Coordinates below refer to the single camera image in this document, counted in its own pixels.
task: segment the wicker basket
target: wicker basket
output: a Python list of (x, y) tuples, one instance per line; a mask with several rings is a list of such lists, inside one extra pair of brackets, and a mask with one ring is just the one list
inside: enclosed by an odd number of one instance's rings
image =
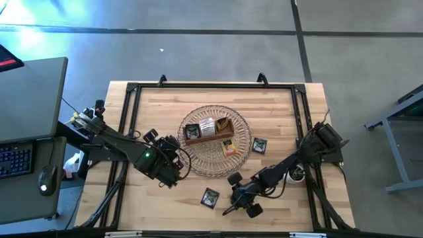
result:
[[(238, 153), (230, 156), (223, 154), (220, 142), (227, 138), (194, 145), (185, 143), (183, 127), (186, 124), (196, 124), (206, 118), (213, 118), (216, 121), (224, 117), (232, 119), (235, 133), (231, 139), (237, 146)], [(190, 112), (180, 124), (177, 137), (181, 147), (191, 156), (191, 169), (199, 175), (209, 177), (228, 175), (237, 170), (248, 159), (252, 147), (251, 132), (245, 119), (235, 110), (219, 105), (202, 106)], [(186, 155), (183, 153), (179, 155), (185, 166), (188, 166), (189, 160)]]

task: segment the black metal frame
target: black metal frame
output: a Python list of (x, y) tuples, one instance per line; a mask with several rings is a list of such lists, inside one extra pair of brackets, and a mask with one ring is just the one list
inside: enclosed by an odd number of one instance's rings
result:
[[(165, 81), (167, 81), (167, 79), (164, 75), (162, 75), (158, 83), (128, 83), (127, 84), (124, 105), (122, 109), (120, 125), (118, 130), (120, 133), (124, 132), (124, 125), (125, 125), (126, 118), (128, 115), (128, 110), (129, 110), (130, 97), (132, 93), (135, 93), (134, 106), (132, 108), (132, 115), (131, 115), (130, 127), (129, 127), (129, 135), (133, 134), (135, 130), (135, 123), (137, 120), (139, 100), (140, 100), (141, 91), (143, 88), (288, 89), (291, 92), (291, 98), (293, 102), (293, 109), (294, 109), (294, 115), (295, 115), (295, 121), (297, 126), (297, 133), (298, 133), (297, 140), (301, 139), (304, 136), (303, 126), (301, 122), (301, 115), (299, 110), (299, 103), (297, 99), (298, 94), (301, 95), (307, 129), (310, 130), (313, 127), (313, 124), (311, 122), (309, 105), (307, 101), (307, 93), (306, 93), (304, 84), (269, 84), (266, 76), (263, 73), (260, 73), (258, 75), (257, 83), (177, 83), (177, 82), (164, 83)], [(117, 168), (118, 168), (118, 162), (112, 162), (106, 193), (110, 190), (111, 186), (114, 184), (114, 177), (116, 176)], [(124, 162), (124, 164), (122, 165), (122, 169), (128, 170), (128, 163)], [(317, 176), (318, 187), (323, 191), (323, 193), (325, 193), (322, 173), (319, 166), (317, 166), (316, 168), (316, 176)], [(313, 196), (311, 181), (309, 179), (306, 179), (306, 186), (307, 186), (307, 196), (309, 199), (309, 207), (310, 207), (311, 219), (313, 223), (313, 229), (322, 228), (318, 220), (315, 198)], [(110, 224), (110, 226), (115, 229), (118, 228), (120, 210), (122, 208), (123, 195), (124, 195), (124, 184), (120, 187), (118, 191), (114, 215), (112, 218), (112, 222)], [(325, 228), (331, 228), (332, 225), (330, 222), (330, 218), (327, 214), (327, 211), (323, 210), (323, 214), (325, 218)], [(102, 214), (102, 217), (100, 219), (100, 227), (106, 227), (107, 215), (108, 215), (108, 207), (105, 209), (104, 213)], [(260, 234), (278, 236), (278, 235), (286, 235), (287, 233), (284, 232), (284, 233), (260, 233)]]

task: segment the gray metal frame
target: gray metal frame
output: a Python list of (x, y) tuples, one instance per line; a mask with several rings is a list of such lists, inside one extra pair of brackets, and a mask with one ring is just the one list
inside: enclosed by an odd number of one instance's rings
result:
[(386, 186), (385, 189), (388, 194), (392, 192), (399, 192), (399, 191), (409, 190), (413, 188), (423, 188), (423, 179), (419, 179), (419, 180), (410, 179), (409, 174), (411, 174), (413, 170), (411, 161), (407, 159), (403, 159), (401, 157), (400, 151), (398, 149), (399, 145), (395, 141), (395, 137), (392, 133), (392, 129), (390, 126), (391, 120), (412, 119), (412, 117), (400, 117), (400, 115), (404, 114), (404, 112), (413, 108), (414, 106), (416, 106), (418, 103), (422, 101), (423, 101), (423, 91), (420, 91), (419, 93), (416, 93), (412, 97), (398, 104), (391, 111), (384, 114), (383, 116), (378, 118), (376, 121), (373, 121), (371, 123), (367, 123), (364, 125), (364, 127), (367, 130), (372, 130), (376, 126), (383, 125), (383, 128), (385, 129), (385, 132), (386, 132), (386, 136), (388, 137), (389, 145), (391, 146), (395, 161), (397, 162), (397, 167), (403, 182), (400, 182), (391, 186)]

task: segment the blue backlit keyboard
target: blue backlit keyboard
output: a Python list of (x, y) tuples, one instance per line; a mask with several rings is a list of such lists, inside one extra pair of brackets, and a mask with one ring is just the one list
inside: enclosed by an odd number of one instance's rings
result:
[(0, 179), (32, 172), (32, 142), (0, 145)]

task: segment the black bracket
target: black bracket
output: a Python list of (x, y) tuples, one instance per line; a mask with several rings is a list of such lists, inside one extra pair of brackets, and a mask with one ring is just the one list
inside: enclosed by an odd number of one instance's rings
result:
[(257, 82), (259, 82), (259, 83), (263, 82), (263, 85), (265, 87), (269, 87), (269, 82), (267, 81), (267, 78), (264, 75), (264, 73), (259, 73), (258, 74)]
[(138, 83), (128, 83), (126, 85), (126, 92), (130, 93), (132, 92), (134, 89), (136, 89), (138, 87)]
[(159, 87), (162, 87), (163, 86), (163, 82), (164, 81), (167, 81), (167, 78), (166, 78), (166, 76), (165, 75), (161, 75), (161, 77), (160, 77), (160, 80), (159, 80), (159, 83), (157, 84)]
[(305, 85), (304, 84), (294, 84), (293, 87), (297, 89), (300, 93), (305, 93)]

